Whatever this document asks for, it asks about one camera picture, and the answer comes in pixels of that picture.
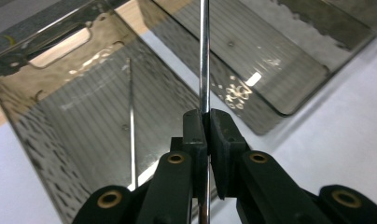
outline metal tray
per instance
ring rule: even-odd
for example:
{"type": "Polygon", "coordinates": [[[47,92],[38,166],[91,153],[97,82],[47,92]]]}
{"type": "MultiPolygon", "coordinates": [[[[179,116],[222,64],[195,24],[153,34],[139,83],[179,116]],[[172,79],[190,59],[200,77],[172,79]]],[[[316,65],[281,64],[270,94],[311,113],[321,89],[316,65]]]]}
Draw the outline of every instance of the metal tray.
{"type": "Polygon", "coordinates": [[[148,180],[197,102],[102,1],[0,54],[0,105],[66,223],[95,190],[148,180]]]}

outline brass ring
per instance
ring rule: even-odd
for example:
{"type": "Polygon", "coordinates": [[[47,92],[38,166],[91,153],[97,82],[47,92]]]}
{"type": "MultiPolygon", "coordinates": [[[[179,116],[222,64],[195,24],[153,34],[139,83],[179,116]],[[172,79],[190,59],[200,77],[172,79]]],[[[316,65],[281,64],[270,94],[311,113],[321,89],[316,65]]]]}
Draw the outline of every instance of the brass ring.
{"type": "Polygon", "coordinates": [[[361,201],[357,196],[353,193],[350,193],[344,189],[337,189],[331,193],[333,199],[344,206],[350,208],[359,208],[361,207],[361,201]]]}
{"type": "Polygon", "coordinates": [[[99,197],[98,206],[101,208],[111,208],[121,202],[121,199],[121,193],[115,189],[112,189],[108,192],[105,192],[103,195],[101,195],[101,197],[99,197]]]}
{"type": "Polygon", "coordinates": [[[262,153],[252,153],[249,156],[251,161],[257,162],[257,163],[266,163],[268,161],[268,157],[262,153]]]}
{"type": "Polygon", "coordinates": [[[171,156],[168,157],[168,162],[173,163],[173,164],[181,163],[184,160],[185,158],[180,154],[172,154],[171,156]]]}

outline black clamp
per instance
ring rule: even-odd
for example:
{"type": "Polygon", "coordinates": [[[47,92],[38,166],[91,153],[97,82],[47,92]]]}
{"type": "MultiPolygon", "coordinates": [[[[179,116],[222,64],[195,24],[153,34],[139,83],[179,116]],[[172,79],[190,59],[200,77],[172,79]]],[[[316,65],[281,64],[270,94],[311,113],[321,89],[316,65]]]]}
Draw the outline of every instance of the black clamp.
{"type": "Polygon", "coordinates": [[[374,223],[377,204],[344,186],[327,186],[319,196],[301,189],[269,154],[250,150],[232,117],[210,112],[208,138],[201,114],[184,115],[183,137],[153,178],[133,192],[109,186],[94,192],[74,223],[190,223],[191,199],[203,200],[208,153],[219,198],[237,198],[243,223],[374,223]]]}

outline metal rod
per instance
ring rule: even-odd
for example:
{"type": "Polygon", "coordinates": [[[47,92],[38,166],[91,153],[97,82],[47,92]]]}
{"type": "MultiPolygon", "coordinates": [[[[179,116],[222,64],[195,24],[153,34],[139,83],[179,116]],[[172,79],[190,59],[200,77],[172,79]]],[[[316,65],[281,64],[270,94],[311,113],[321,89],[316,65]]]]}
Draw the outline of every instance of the metal rod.
{"type": "Polygon", "coordinates": [[[209,113],[209,0],[201,0],[200,111],[209,113]]]}
{"type": "Polygon", "coordinates": [[[135,156],[135,125],[133,119],[133,74],[131,71],[131,58],[127,58],[127,75],[129,79],[129,97],[130,97],[130,131],[131,131],[131,179],[133,188],[138,188],[138,178],[136,174],[136,156],[135,156]]]}
{"type": "MultiPolygon", "coordinates": [[[[209,130],[210,91],[209,91],[209,0],[201,0],[201,40],[200,40],[200,111],[202,125],[207,135],[209,130]]],[[[206,192],[203,204],[199,204],[199,223],[210,223],[210,157],[208,157],[206,170],[206,192]]]]}

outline glass surface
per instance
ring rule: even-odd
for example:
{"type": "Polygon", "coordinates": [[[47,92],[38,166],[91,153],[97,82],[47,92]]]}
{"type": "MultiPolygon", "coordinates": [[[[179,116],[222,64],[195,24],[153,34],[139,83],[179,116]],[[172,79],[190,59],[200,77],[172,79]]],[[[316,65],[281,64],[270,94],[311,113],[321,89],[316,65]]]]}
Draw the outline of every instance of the glass surface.
{"type": "Polygon", "coordinates": [[[133,167],[147,181],[197,98],[103,2],[0,55],[0,104],[67,223],[133,167]]]}
{"type": "MultiPolygon", "coordinates": [[[[211,3],[212,107],[250,134],[294,114],[373,37],[341,12],[364,31],[353,42],[334,39],[343,35],[331,20],[312,26],[268,0],[211,3]]],[[[148,180],[199,104],[199,1],[132,0],[116,11],[94,1],[0,55],[0,104],[67,223],[97,189],[132,189],[133,169],[148,180]]]]}

